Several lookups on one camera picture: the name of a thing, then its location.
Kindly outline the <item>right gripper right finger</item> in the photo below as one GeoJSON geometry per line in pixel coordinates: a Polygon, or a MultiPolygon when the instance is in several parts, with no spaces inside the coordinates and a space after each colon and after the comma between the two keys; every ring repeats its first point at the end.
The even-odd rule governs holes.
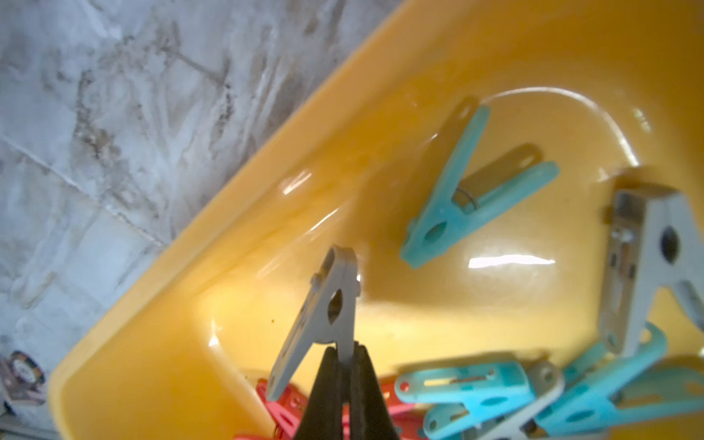
{"type": "Polygon", "coordinates": [[[356,343],[349,374],[352,440],[398,440],[368,350],[356,343]]]}

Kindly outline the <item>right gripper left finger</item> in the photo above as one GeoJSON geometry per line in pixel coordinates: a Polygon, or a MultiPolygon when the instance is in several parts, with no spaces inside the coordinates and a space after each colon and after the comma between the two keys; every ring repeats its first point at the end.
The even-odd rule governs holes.
{"type": "Polygon", "coordinates": [[[340,440],[344,438],[342,414],[344,369],[337,350],[324,352],[304,417],[294,440],[340,440]]]}

